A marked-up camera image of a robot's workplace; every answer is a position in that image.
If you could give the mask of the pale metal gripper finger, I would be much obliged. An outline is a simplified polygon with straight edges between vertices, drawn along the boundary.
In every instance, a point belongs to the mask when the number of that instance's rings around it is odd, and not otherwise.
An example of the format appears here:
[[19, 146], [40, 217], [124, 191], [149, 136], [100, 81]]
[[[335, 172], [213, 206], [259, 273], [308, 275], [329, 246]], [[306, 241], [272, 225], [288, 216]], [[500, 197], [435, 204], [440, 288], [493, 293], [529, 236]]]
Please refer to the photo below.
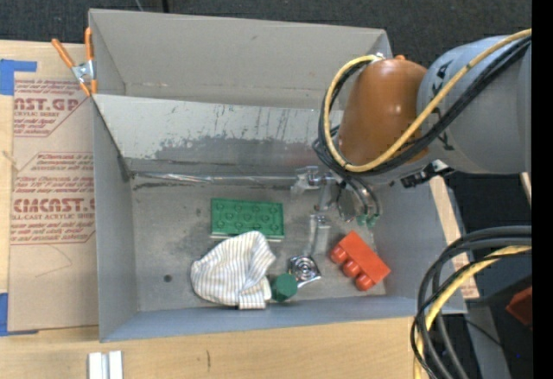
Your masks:
[[327, 251], [331, 230], [330, 220], [322, 214], [313, 214], [309, 219], [308, 241], [303, 254], [308, 256], [322, 255]]
[[290, 192], [299, 196], [307, 191], [322, 189], [333, 181], [334, 176], [329, 171], [320, 167], [302, 167], [296, 170], [296, 180], [290, 187]]

